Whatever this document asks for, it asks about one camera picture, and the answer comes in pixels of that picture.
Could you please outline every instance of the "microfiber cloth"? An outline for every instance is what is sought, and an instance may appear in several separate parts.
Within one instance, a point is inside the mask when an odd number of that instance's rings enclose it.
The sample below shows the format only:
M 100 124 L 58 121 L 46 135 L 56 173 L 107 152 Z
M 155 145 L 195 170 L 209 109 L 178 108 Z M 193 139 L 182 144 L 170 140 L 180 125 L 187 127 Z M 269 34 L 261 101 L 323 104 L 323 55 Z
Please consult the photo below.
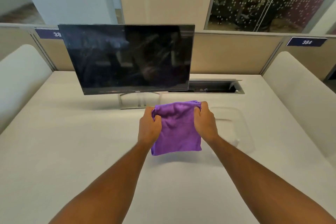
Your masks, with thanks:
M 175 102 L 157 105 L 152 117 L 161 116 L 162 130 L 151 148 L 153 156 L 175 151 L 201 151 L 201 136 L 194 125 L 194 108 L 201 108 L 201 102 Z

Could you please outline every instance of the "forearm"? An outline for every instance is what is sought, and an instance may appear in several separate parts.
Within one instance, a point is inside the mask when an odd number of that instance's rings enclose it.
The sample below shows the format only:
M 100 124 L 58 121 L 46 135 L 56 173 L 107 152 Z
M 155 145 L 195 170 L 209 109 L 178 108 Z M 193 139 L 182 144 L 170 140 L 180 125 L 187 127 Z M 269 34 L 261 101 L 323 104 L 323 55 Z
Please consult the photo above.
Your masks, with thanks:
M 336 223 L 312 199 L 219 136 L 208 144 L 261 224 Z
M 50 223 L 122 223 L 149 149 L 148 145 L 137 143 L 71 200 Z

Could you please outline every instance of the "person's right hand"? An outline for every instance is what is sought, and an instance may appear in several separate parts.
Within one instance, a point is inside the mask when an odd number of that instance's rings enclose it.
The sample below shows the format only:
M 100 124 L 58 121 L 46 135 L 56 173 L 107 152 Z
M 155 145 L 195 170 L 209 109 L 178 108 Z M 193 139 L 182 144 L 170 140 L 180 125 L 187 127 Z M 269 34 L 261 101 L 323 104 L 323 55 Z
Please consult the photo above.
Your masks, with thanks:
M 215 116 L 210 112 L 207 102 L 202 102 L 201 110 L 195 107 L 194 124 L 196 131 L 207 143 L 218 137 Z

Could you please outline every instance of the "glass wall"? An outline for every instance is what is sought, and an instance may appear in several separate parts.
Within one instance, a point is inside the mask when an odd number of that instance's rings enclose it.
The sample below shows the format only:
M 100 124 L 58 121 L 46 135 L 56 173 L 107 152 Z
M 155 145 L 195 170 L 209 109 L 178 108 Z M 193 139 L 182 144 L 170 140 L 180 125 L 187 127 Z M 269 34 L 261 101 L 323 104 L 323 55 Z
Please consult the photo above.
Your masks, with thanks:
M 309 33 L 333 2 L 334 0 L 212 0 L 205 29 Z

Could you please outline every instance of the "person's left hand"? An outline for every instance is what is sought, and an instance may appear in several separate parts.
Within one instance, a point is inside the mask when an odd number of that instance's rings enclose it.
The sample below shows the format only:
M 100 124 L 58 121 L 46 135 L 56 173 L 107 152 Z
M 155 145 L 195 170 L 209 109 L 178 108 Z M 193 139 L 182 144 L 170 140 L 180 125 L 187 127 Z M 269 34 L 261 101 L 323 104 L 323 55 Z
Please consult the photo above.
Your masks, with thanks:
M 153 107 L 146 107 L 143 117 L 140 119 L 138 143 L 152 147 L 161 132 L 161 116 L 156 115 L 155 121 L 152 118 Z

